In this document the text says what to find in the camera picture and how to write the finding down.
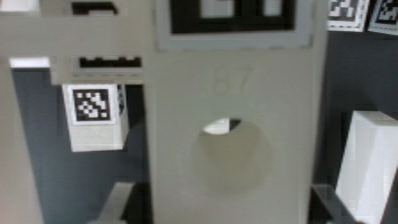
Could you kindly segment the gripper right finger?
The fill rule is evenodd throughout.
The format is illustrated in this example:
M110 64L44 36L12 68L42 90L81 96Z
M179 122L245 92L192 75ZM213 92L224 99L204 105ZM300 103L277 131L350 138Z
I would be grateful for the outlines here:
M355 220L327 184L311 186L311 224L364 224Z

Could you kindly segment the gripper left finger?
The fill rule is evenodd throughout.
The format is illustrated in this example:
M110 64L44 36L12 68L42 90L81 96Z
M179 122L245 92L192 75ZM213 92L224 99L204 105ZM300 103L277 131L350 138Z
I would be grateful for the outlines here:
M133 182L117 182L113 184L97 218L87 224L128 224L122 220L122 212L133 187Z

